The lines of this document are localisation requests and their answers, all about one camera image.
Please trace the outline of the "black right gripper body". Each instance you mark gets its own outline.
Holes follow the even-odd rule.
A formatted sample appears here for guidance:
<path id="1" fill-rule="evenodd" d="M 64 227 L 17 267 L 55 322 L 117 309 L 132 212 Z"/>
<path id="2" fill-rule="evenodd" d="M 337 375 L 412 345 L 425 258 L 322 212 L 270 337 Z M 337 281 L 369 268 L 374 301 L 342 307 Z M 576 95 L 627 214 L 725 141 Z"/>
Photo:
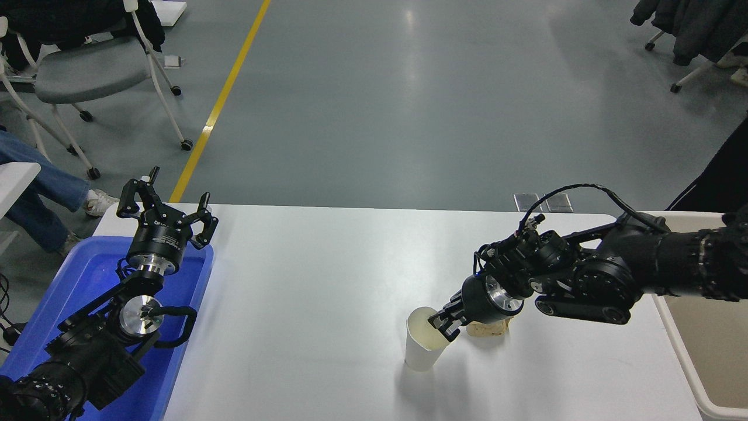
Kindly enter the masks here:
<path id="1" fill-rule="evenodd" d="M 496 306 L 486 289 L 483 277 L 470 275 L 462 284 L 462 304 L 467 323 L 497 323 L 502 319 L 500 308 Z"/>

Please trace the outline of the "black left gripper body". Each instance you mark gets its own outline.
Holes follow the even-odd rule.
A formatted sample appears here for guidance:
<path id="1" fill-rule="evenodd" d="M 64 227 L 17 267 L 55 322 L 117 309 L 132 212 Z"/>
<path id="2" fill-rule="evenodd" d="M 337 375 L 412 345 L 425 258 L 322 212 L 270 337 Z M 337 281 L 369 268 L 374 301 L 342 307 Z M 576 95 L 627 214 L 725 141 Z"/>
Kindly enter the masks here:
<path id="1" fill-rule="evenodd" d="M 155 221 L 139 221 L 127 253 L 130 265 L 138 265 L 146 256 L 157 256 L 171 265 L 180 265 L 193 231 L 189 226 L 167 226 Z"/>

